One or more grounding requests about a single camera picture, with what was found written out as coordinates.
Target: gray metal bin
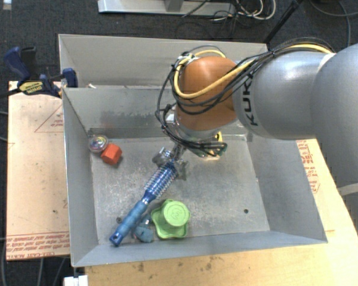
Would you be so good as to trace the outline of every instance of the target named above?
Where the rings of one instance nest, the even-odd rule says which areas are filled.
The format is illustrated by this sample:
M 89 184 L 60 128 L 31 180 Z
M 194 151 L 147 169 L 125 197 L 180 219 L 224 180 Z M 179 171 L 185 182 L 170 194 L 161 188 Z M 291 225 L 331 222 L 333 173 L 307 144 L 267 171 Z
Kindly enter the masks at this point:
M 238 122 L 222 130 L 229 147 L 219 160 L 184 153 L 186 181 L 166 198 L 191 211 L 183 239 L 143 244 L 131 237 L 120 247 L 109 237 L 143 195 L 156 170 L 152 157 L 174 144 L 154 111 L 171 63 L 201 44 L 218 45 L 241 60 L 266 50 L 257 43 L 178 41 L 60 35 L 61 69 L 74 68 L 79 88 L 64 89 L 64 134 L 72 265 L 91 266 L 231 253 L 326 242 L 295 141 L 252 136 Z M 91 83 L 96 89 L 84 88 Z M 171 100 L 170 91 L 163 102 Z M 116 166 L 88 149 L 88 135 L 102 133 L 123 151 Z

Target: small ball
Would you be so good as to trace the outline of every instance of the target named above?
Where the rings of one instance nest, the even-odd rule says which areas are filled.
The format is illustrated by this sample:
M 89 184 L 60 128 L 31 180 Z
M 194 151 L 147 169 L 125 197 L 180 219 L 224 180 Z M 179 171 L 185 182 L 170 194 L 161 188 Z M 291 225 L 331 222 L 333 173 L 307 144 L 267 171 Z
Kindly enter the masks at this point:
M 92 153 L 100 153 L 107 147 L 109 140 L 103 135 L 93 135 L 89 138 L 89 149 Z

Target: orange block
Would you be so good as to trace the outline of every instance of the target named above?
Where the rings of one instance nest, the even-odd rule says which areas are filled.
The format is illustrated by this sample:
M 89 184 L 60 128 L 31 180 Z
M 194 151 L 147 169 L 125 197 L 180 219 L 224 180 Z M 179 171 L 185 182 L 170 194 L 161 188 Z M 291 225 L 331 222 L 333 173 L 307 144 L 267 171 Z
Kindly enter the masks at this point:
M 102 160 L 110 165 L 117 164 L 119 158 L 122 155 L 122 150 L 118 145 L 109 143 L 108 146 L 101 154 Z

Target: yellow cable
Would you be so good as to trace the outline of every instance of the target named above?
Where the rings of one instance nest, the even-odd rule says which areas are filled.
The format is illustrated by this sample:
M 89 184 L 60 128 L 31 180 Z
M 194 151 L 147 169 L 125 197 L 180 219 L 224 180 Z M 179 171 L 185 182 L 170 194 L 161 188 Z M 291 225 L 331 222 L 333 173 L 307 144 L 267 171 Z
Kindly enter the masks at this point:
M 312 45 L 312 44 L 308 44 L 308 43 L 301 43 L 299 45 L 292 45 L 292 46 L 289 46 L 288 48 L 309 48 L 309 49 L 315 49 L 315 50 L 320 51 L 322 53 L 327 53 L 327 54 L 332 53 L 330 50 L 328 50 L 328 49 L 326 49 L 326 48 L 324 48 L 322 46 Z M 221 53 L 220 51 L 216 51 L 216 50 L 204 50 L 204 51 L 196 53 L 195 56 L 199 56 L 199 55 L 206 54 L 206 53 L 216 53 L 216 54 L 219 54 L 219 55 L 225 57 L 225 55 L 223 53 Z M 179 62 L 178 66 L 176 68 L 175 75 L 174 75 L 174 89 L 175 89 L 175 91 L 176 91 L 178 96 L 180 96 L 181 98 L 184 98 L 186 100 L 190 100 L 192 98 L 199 97 L 199 96 L 207 93 L 208 91 L 212 90 L 213 88 L 217 87 L 218 85 L 222 84 L 223 82 L 225 82 L 226 80 L 228 80 L 232 76 L 234 76 L 235 74 L 237 74 L 240 71 L 246 69 L 254 61 L 254 58 L 251 59 L 250 61 L 247 61 L 245 64 L 242 64 L 240 67 L 234 69 L 233 71 L 227 73 L 226 75 L 224 75 L 223 77 L 219 78 L 214 83 L 210 84 L 209 86 L 205 87 L 204 89 L 202 89 L 200 91 L 197 91 L 197 92 L 194 92 L 194 93 L 191 93 L 191 94 L 185 94 L 185 93 L 181 92 L 181 90 L 179 88 L 178 78 L 179 78 L 180 69 L 189 60 L 190 60 L 189 57 L 182 59 Z
M 226 57 L 222 52 L 217 51 L 217 50 L 204 50 L 204 51 L 195 53 L 195 56 L 200 56 L 200 55 L 203 55 L 203 54 L 206 54 L 206 53 L 215 53 L 215 54 L 220 55 L 221 57 L 224 57 L 224 58 Z
M 184 98 L 186 100 L 199 97 L 199 96 L 207 93 L 208 91 L 212 90 L 216 86 L 220 85 L 221 83 L 223 83 L 227 79 L 231 78 L 235 74 L 239 73 L 240 71 L 246 69 L 253 61 L 254 61 L 254 59 L 246 62 L 245 64 L 242 64 L 240 67 L 238 67 L 238 68 L 234 69 L 233 71 L 227 73 L 226 75 L 224 75 L 223 77 L 219 78 L 217 81 L 215 81 L 214 83 L 212 83 L 209 86 L 205 87 L 204 89 L 202 89 L 200 91 L 197 91 L 195 93 L 191 93 L 191 94 L 185 94 L 185 93 L 181 92 L 180 89 L 179 89 L 178 77 L 179 77 L 179 70 L 180 69 L 178 69 L 178 68 L 179 68 L 179 66 L 180 67 L 183 66 L 182 64 L 179 64 L 179 66 L 177 67 L 178 71 L 176 71 L 175 75 L 174 75 L 174 88 L 175 88 L 175 91 L 181 98 Z
M 323 52 L 323 53 L 327 53 L 327 54 L 330 54 L 332 53 L 332 51 L 324 48 L 323 46 L 319 46 L 319 45 L 310 45 L 310 44 L 299 44 L 299 45 L 292 45 L 292 46 L 289 46 L 288 47 L 289 49 L 290 48 L 309 48 L 309 49 L 315 49 L 315 50 L 318 50 L 320 52 Z

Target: green plastic cap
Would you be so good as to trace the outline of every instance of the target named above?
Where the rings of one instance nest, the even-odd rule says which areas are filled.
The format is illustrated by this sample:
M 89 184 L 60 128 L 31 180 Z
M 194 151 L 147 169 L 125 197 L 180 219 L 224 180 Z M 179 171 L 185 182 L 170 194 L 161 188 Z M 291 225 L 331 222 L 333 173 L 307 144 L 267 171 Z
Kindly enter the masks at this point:
M 167 199 L 151 212 L 152 221 L 160 238 L 182 238 L 187 235 L 190 211 L 180 201 Z
M 180 201 L 167 203 L 164 207 L 163 215 L 171 226 L 183 226 L 190 219 L 190 211 Z

